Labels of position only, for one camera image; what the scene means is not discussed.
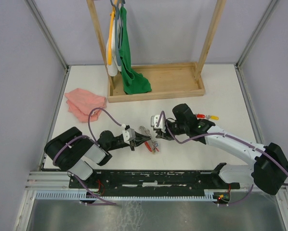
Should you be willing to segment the grey key holder with rings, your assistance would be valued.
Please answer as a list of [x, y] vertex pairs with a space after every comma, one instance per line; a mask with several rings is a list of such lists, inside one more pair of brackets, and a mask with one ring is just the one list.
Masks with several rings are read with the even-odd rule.
[[159, 152], [158, 142], [153, 139], [152, 135], [150, 134], [150, 130], [145, 128], [144, 126], [139, 126], [139, 131], [142, 135], [150, 137], [150, 140], [144, 143], [148, 151], [151, 152], [152, 154]]

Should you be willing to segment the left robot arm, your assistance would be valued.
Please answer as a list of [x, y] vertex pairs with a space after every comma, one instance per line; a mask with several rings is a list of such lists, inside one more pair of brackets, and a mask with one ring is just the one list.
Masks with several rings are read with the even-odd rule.
[[50, 140], [45, 145], [44, 151], [54, 166], [78, 176], [80, 183], [90, 188], [96, 184], [96, 175], [91, 164], [84, 158], [103, 166], [112, 158], [110, 151], [125, 147], [130, 147], [134, 151], [135, 147], [149, 140], [151, 140], [149, 136], [127, 127], [118, 136], [105, 130], [97, 141], [93, 141], [83, 135], [77, 127], [72, 127]]

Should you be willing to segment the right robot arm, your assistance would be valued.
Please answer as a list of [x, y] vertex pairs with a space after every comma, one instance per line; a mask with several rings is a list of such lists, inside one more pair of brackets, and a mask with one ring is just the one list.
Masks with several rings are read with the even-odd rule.
[[288, 186], [288, 160], [281, 147], [244, 140], [205, 118], [199, 118], [190, 107], [179, 104], [172, 110], [175, 119], [166, 118], [165, 112], [151, 116], [151, 127], [156, 138], [184, 144], [198, 141], [221, 149], [244, 162], [244, 165], [219, 164], [212, 174], [211, 183], [222, 188], [230, 183], [256, 185], [263, 192], [276, 195]]

